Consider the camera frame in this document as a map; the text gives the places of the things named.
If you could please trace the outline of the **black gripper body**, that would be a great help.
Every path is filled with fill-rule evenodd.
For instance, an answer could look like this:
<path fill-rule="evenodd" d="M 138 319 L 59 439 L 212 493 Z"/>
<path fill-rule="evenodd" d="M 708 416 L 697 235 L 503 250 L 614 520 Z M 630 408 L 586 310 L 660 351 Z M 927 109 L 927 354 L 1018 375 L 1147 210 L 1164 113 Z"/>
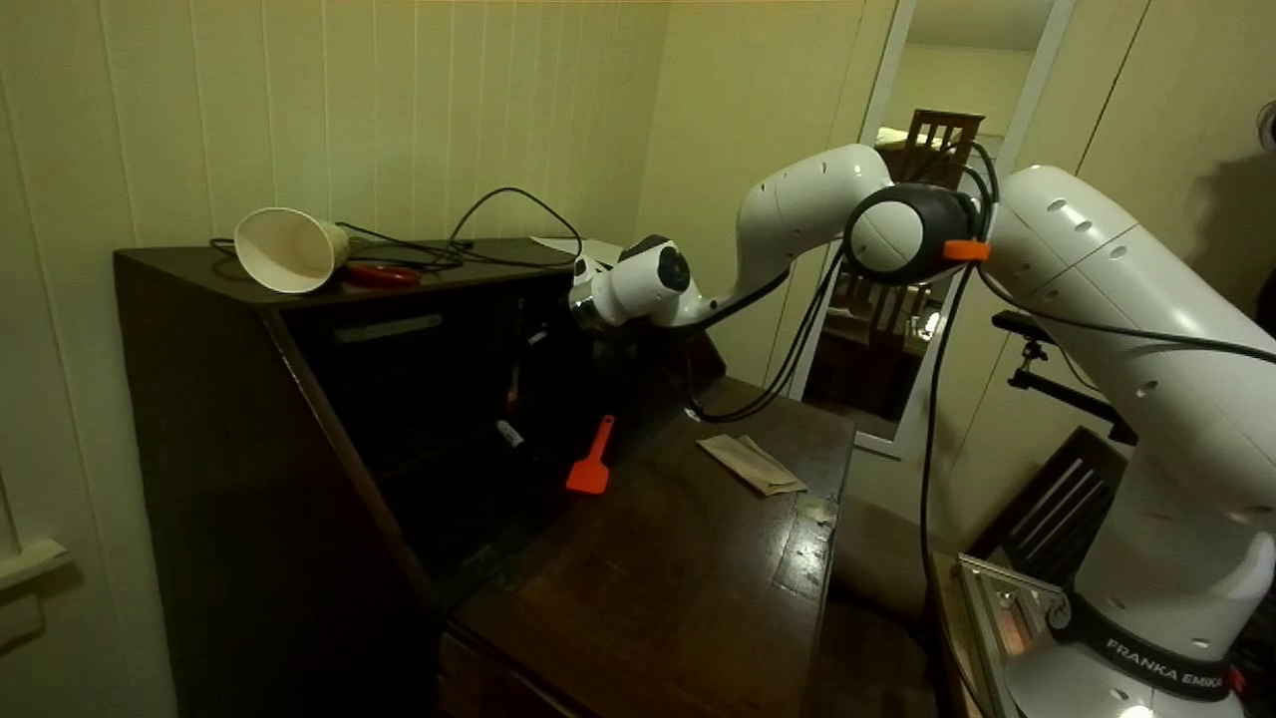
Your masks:
<path fill-rule="evenodd" d="M 531 302 L 519 319 L 513 368 L 522 388 L 598 390 L 614 327 L 566 302 Z"/>

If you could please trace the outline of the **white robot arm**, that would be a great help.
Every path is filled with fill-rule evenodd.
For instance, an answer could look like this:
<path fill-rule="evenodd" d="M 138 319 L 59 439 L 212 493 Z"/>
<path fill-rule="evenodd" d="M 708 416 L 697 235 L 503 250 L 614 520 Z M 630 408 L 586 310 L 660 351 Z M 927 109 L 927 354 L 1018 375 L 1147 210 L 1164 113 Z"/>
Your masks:
<path fill-rule="evenodd" d="M 1050 638 L 1003 665 L 1026 718 L 1241 718 L 1229 649 L 1272 592 L 1276 360 L 1135 216 L 1081 174 L 1027 164 L 983 196 L 906 184 L 869 142 L 757 180 L 737 271 L 708 295 L 675 239 L 578 255 L 571 306 L 611 327 L 712 327 L 834 242 L 879 285 L 975 267 L 1127 432 L 1112 503 L 1059 581 Z"/>

